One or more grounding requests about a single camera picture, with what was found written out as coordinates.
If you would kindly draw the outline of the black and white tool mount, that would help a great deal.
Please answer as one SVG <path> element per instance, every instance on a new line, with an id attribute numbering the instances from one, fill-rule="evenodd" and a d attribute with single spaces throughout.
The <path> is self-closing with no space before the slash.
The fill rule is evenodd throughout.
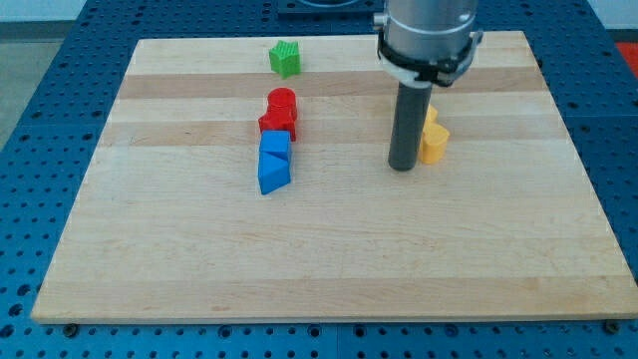
<path id="1" fill-rule="evenodd" d="M 482 31 L 471 32 L 465 46 L 453 57 L 443 60 L 415 60 L 394 51 L 385 40 L 385 32 L 378 32 L 377 57 L 382 68 L 410 88 L 431 85 L 450 87 L 471 66 L 482 41 Z"/>

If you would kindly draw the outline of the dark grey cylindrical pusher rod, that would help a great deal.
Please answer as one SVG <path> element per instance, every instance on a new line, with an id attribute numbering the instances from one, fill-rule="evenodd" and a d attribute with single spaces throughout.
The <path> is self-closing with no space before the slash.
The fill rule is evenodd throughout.
<path id="1" fill-rule="evenodd" d="M 388 164 L 395 171 L 406 172 L 416 164 L 431 94 L 431 86 L 399 85 L 388 154 Z"/>

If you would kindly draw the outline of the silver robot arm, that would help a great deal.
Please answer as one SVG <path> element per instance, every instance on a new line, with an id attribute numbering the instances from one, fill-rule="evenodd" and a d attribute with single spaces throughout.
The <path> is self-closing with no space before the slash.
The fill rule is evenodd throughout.
<path id="1" fill-rule="evenodd" d="M 471 66 L 482 39 L 476 0 L 386 0 L 373 17 L 377 56 L 398 81 L 389 166 L 411 170 L 434 86 L 449 87 Z"/>

